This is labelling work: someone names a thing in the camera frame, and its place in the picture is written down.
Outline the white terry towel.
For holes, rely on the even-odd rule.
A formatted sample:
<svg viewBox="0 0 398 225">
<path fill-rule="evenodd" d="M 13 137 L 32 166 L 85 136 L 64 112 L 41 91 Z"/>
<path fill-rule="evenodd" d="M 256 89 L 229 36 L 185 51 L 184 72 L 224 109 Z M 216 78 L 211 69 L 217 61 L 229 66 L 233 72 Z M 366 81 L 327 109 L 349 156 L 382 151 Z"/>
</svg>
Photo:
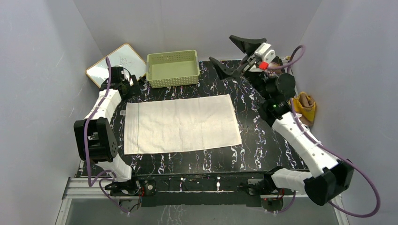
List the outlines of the white terry towel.
<svg viewBox="0 0 398 225">
<path fill-rule="evenodd" d="M 128 103 L 124 154 L 177 153 L 242 144 L 230 95 Z"/>
</svg>

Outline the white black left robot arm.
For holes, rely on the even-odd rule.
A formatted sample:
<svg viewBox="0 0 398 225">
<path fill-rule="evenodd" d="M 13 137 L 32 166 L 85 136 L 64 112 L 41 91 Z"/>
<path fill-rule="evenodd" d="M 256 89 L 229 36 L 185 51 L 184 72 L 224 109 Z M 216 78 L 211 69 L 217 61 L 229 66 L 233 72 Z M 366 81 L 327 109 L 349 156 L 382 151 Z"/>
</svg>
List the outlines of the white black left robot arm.
<svg viewBox="0 0 398 225">
<path fill-rule="evenodd" d="M 87 168 L 96 165 L 105 170 L 129 195 L 140 190 L 140 182 L 132 178 L 132 169 L 118 154 L 119 144 L 111 128 L 112 116 L 122 100 L 135 93 L 121 66 L 111 67 L 102 83 L 99 96 L 90 113 L 74 123 L 78 154 Z"/>
</svg>

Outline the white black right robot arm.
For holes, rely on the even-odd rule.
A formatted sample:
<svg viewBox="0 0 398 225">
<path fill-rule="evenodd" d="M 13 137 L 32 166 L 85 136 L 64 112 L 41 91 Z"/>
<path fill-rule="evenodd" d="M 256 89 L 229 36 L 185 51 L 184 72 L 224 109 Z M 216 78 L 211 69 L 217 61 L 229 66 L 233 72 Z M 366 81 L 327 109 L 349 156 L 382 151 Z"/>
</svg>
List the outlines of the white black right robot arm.
<svg viewBox="0 0 398 225">
<path fill-rule="evenodd" d="M 266 76 L 265 71 L 276 56 L 266 39 L 231 35 L 230 40 L 245 57 L 236 69 L 210 58 L 219 78 L 245 78 L 264 100 L 258 109 L 260 117 L 293 147 L 308 167 L 308 172 L 275 167 L 264 174 L 263 180 L 248 184 L 248 189 L 270 194 L 291 189 L 306 194 L 317 205 L 325 205 L 349 187 L 353 168 L 325 152 L 293 113 L 289 101 L 296 94 L 294 76 L 289 73 Z"/>
</svg>

